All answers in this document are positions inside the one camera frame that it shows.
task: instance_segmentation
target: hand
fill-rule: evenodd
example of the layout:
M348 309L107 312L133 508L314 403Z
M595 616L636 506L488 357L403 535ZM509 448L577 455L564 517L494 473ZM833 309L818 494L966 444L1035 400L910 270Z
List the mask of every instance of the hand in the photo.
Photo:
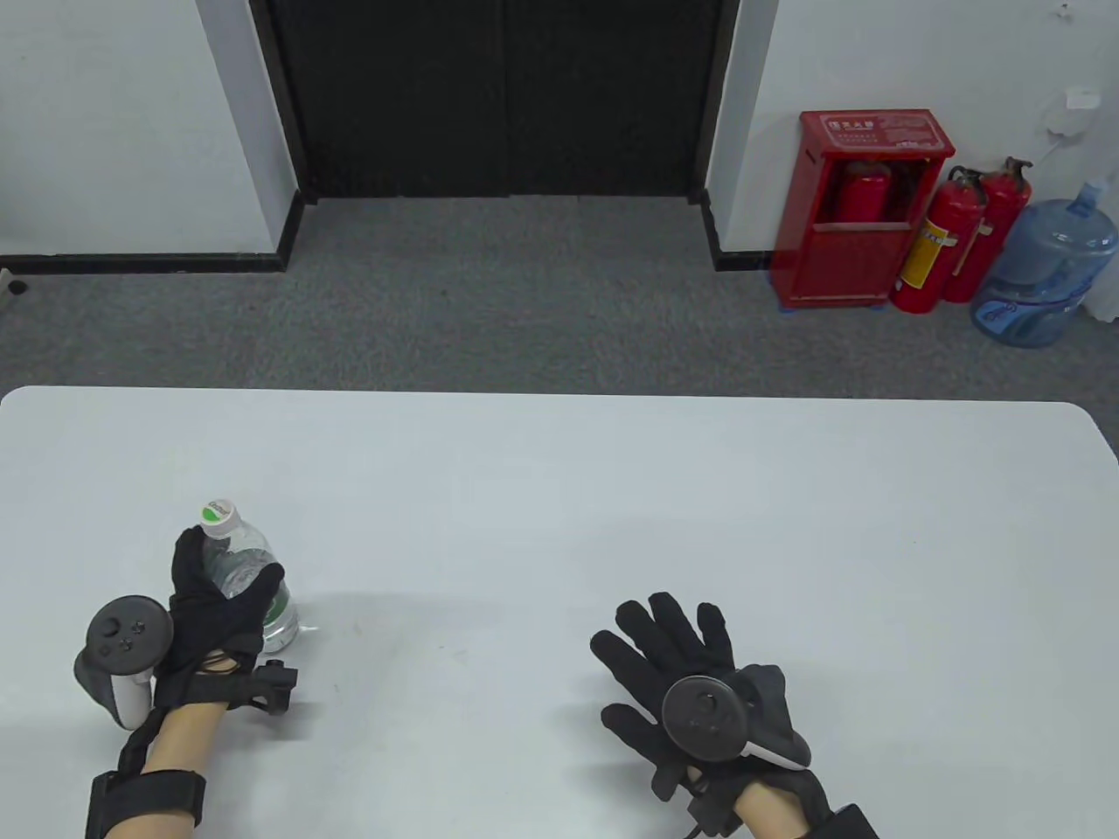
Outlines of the hand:
M700 641L671 595L653 594L649 605L651 618L636 601L618 607L618 626L633 640L637 650L608 630L591 639L591 650L656 720L649 723L629 705L609 705L602 710L603 725L657 767L652 779L657 796L667 801L677 786L683 786L693 795L688 810L698 829L708 836L727 836L742 823L734 812L735 802L750 784L760 781L792 792L811 827L822 823L831 811L811 772L783 770L755 756L704 761L673 741L664 725L666 694L680 679L706 676L734 682L735 692L744 694L742 699L751 714L761 715L763 728L777 732L793 750L802 746L802 752L808 753L807 744L789 722L780 668L753 664L736 672L723 613L716 606L703 603L697 610ZM805 758L800 765L807 762ZM689 766L698 770L698 780L688 776Z
M264 645L264 616L283 581L283 566L271 563L245 591L226 598L203 566L206 536L201 527L182 531L171 560L170 613L175 637L156 669L156 705L175 708L198 671L252 670Z

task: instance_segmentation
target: fire extinguisher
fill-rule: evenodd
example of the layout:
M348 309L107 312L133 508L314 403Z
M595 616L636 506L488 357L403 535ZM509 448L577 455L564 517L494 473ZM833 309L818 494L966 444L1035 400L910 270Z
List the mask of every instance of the fire extinguisher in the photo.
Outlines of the fire extinguisher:
M1022 170L1031 166L1033 163L1028 160L1007 158L1002 169L982 177L987 209L984 210L982 221L976 228L970 247L963 254L963 261L944 284L944 300L949 303L970 301L995 260L1003 253L1007 234L1034 194L1033 187L1022 175Z
M844 169L833 221L881 221L890 196L890 167L856 160Z
M959 264L987 206L980 178L982 172L955 167L933 196L924 224L890 292L890 300L903 312L925 314L940 300L944 283Z

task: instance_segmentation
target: black door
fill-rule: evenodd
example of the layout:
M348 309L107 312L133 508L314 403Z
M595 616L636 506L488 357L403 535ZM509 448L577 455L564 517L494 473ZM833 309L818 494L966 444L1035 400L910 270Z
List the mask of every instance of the black door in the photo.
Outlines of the black door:
M511 191L686 195L720 0L505 0Z
M271 0L323 197L508 194L501 0Z
M721 0L267 0L325 197L686 195Z

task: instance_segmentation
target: black strap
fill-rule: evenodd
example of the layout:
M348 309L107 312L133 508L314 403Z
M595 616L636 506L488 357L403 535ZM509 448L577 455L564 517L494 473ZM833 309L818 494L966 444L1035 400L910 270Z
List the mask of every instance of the black strap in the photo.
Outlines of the black strap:
M657 766L657 771L652 773L652 793L661 801L671 801L673 795L676 794L676 788L684 784L689 792L694 792L690 789L688 782L688 767L683 763L666 763Z
M251 705L271 715L280 715L291 705L298 670L271 660L251 673L196 673L182 695L182 705L226 703L229 708Z
M858 804L848 804L814 829L807 839L878 839Z
M163 770L124 779L100 802L100 837L122 821L152 813L187 813L198 827L205 795L206 779L197 772Z
M143 770L143 764L148 760L148 747L159 734L167 714L167 708L152 708L143 725L129 735L124 748L121 750L121 757L116 762L116 772L121 777L139 775Z
M741 781L733 777L711 779L698 794L693 795L688 814L707 836L730 836L742 824L734 804L743 789Z
M800 801L805 820L812 830L824 824L833 817L828 796L820 785L820 780L809 770L799 772L770 772L761 777L767 786L784 792L791 792Z

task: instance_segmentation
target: forearm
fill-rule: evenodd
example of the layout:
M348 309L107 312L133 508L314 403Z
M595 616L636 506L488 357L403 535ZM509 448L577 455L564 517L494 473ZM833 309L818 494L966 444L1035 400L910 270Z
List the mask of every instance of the forearm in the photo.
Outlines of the forearm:
M143 772L187 770L204 775L225 711L222 704L185 705L172 710L151 745ZM189 813L152 813L122 821L105 839L188 839L194 829Z

